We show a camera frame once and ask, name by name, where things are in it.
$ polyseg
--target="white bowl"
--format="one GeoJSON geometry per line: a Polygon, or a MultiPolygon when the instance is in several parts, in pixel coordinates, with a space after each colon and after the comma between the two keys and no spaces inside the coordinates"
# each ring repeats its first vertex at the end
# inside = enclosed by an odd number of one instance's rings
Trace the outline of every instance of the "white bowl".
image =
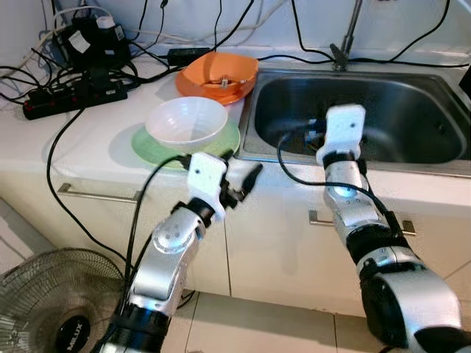
{"type": "Polygon", "coordinates": [[[217,101],[182,97],[153,109],[146,130],[165,147],[193,152],[217,139],[226,123],[227,111],[217,101]]]}

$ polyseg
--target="fan logo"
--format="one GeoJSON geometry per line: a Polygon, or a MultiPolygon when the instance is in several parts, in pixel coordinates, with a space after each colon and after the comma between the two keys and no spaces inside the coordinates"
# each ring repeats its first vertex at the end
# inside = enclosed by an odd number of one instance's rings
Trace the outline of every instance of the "fan logo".
{"type": "Polygon", "coordinates": [[[80,331],[82,330],[82,324],[77,324],[77,327],[75,328],[74,336],[71,339],[71,342],[68,344],[67,350],[71,351],[74,349],[75,342],[77,342],[77,338],[80,336],[80,331]]]}

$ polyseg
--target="green plate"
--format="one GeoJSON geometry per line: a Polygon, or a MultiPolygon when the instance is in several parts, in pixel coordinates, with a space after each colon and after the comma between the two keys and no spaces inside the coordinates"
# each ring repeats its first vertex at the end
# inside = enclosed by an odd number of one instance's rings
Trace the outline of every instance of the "green plate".
{"type": "MultiPolygon", "coordinates": [[[[221,131],[219,138],[211,144],[204,147],[201,152],[214,154],[220,156],[228,149],[233,151],[237,150],[241,142],[241,134],[238,131],[238,126],[235,122],[228,120],[226,126],[221,131]]],[[[159,165],[167,158],[182,154],[182,152],[175,149],[169,149],[160,145],[149,133],[146,128],[139,129],[131,141],[132,149],[144,161],[159,165]]],[[[182,169],[179,162],[170,162],[166,168],[182,169]]]]}

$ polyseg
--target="faucet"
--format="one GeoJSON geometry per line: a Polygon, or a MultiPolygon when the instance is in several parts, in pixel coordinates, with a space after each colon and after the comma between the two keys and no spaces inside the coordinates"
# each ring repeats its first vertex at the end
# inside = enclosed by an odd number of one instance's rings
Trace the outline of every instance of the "faucet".
{"type": "Polygon", "coordinates": [[[341,48],[339,49],[334,43],[331,43],[330,45],[330,50],[332,51],[333,56],[336,58],[336,61],[333,64],[333,69],[335,71],[347,70],[348,57],[350,55],[350,50],[353,44],[353,33],[355,31],[358,16],[360,15],[362,3],[363,0],[355,1],[355,7],[353,8],[353,14],[352,18],[350,19],[350,25],[348,26],[347,34],[344,36],[344,40],[341,43],[341,48]]]}

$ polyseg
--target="black power strip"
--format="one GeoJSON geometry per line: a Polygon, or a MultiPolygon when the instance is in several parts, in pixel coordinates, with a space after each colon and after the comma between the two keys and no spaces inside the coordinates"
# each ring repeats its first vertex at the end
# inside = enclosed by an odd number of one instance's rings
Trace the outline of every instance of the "black power strip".
{"type": "Polygon", "coordinates": [[[97,90],[93,85],[89,85],[85,93],[81,84],[75,82],[71,86],[43,88],[30,92],[29,99],[23,105],[24,116],[28,120],[35,120],[127,98],[127,90],[120,81],[110,82],[106,90],[97,90]]]}

